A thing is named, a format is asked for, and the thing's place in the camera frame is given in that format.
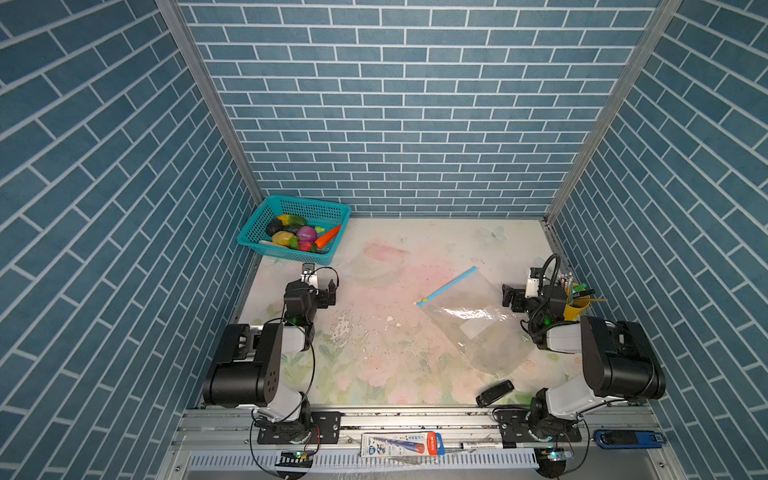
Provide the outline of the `purple toy onion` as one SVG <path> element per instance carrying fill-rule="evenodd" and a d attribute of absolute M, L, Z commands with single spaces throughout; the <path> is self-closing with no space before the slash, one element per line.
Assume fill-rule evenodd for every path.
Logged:
<path fill-rule="evenodd" d="M 317 231 L 314 227 L 305 225 L 301 226 L 295 236 L 297 237 L 299 242 L 310 242 L 313 243 L 317 239 Z"/>

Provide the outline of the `clear zip top bag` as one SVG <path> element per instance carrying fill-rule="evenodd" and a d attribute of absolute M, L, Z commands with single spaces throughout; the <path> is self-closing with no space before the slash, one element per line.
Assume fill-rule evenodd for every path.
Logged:
<path fill-rule="evenodd" d="M 475 369 L 506 377 L 535 346 L 520 322 L 524 316 L 502 305 L 502 289 L 476 267 L 417 302 L 417 306 Z"/>

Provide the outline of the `teal plastic basket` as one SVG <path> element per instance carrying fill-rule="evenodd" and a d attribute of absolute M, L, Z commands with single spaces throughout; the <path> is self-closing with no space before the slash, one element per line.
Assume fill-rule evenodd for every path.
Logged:
<path fill-rule="evenodd" d="M 291 214 L 303 217 L 307 225 L 317 231 L 317 238 L 325 231 L 341 226 L 339 234 L 324 249 L 318 249 L 314 242 L 299 242 L 294 248 L 274 244 L 272 237 L 265 234 L 266 225 L 279 215 Z M 263 201 L 252 214 L 241 232 L 237 242 L 249 247 L 261 256 L 275 257 L 302 263 L 315 263 L 320 266 L 331 264 L 336 248 L 350 219 L 351 209 L 342 204 L 320 200 L 295 198 L 275 195 Z M 283 231 L 296 234 L 298 226 L 284 227 Z"/>

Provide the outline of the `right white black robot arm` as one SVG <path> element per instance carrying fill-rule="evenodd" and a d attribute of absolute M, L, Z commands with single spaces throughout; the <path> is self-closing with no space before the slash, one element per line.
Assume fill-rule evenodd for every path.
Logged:
<path fill-rule="evenodd" d="M 502 443 L 579 442 L 579 424 L 601 407 L 661 398 L 666 380 L 643 328 L 633 322 L 581 315 L 567 320 L 568 294 L 556 285 L 531 294 L 502 287 L 502 305 L 522 313 L 523 332 L 540 351 L 579 355 L 581 372 L 564 384 L 540 389 L 530 406 L 496 408 Z"/>

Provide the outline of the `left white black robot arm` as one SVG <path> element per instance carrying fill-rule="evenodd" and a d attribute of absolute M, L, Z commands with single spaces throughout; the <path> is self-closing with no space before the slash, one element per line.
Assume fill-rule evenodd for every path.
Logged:
<path fill-rule="evenodd" d="M 314 351 L 317 311 L 336 303 L 338 285 L 315 287 L 303 280 L 286 285 L 281 316 L 261 326 L 227 326 L 203 382 L 207 405 L 247 409 L 260 445 L 336 444 L 341 414 L 314 413 L 308 389 L 297 391 L 281 379 L 287 354 Z"/>

